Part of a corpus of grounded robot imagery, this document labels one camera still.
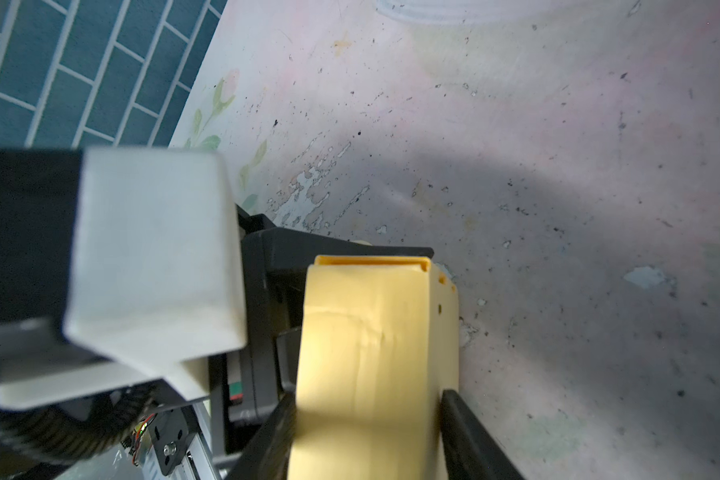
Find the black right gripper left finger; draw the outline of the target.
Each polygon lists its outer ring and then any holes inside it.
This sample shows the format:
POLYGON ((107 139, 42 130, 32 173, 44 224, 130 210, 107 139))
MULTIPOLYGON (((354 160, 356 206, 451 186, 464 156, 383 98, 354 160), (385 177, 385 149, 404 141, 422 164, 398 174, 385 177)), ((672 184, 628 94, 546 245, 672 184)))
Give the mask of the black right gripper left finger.
POLYGON ((287 478, 296 434, 296 398, 285 394, 229 469, 227 479, 279 480, 287 478))

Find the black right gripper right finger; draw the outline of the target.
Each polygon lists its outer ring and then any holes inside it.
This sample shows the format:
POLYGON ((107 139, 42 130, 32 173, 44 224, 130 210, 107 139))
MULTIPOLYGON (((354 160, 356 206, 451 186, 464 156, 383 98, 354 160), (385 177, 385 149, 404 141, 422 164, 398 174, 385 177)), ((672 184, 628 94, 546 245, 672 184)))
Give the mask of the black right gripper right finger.
POLYGON ((525 479, 456 390, 442 393, 440 430, 449 479, 525 479))

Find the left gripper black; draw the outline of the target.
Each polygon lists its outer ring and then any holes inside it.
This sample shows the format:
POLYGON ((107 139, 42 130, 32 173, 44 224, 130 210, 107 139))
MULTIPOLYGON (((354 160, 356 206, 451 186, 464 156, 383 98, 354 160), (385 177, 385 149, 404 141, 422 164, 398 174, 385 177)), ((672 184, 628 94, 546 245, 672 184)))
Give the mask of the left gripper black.
POLYGON ((308 267, 319 255, 434 255, 430 247, 368 246, 277 227, 237 211, 248 343, 209 360, 211 450, 239 456, 281 397, 294 391, 308 267))

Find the yellow paper box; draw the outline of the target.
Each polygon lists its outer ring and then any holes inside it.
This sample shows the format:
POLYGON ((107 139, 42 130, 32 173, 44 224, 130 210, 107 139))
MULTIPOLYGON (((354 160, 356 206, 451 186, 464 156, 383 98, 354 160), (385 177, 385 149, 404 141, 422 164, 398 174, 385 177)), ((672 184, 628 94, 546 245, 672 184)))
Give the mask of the yellow paper box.
POLYGON ((426 257, 309 267, 292 479, 443 479, 441 395, 459 384, 456 286, 426 257))

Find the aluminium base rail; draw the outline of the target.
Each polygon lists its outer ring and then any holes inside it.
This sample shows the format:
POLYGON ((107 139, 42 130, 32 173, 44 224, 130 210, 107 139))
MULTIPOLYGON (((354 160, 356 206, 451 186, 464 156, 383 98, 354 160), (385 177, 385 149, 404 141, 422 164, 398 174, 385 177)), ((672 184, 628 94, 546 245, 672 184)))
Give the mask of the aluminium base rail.
POLYGON ((226 479, 212 461, 207 401, 148 415, 121 446, 145 479, 226 479))

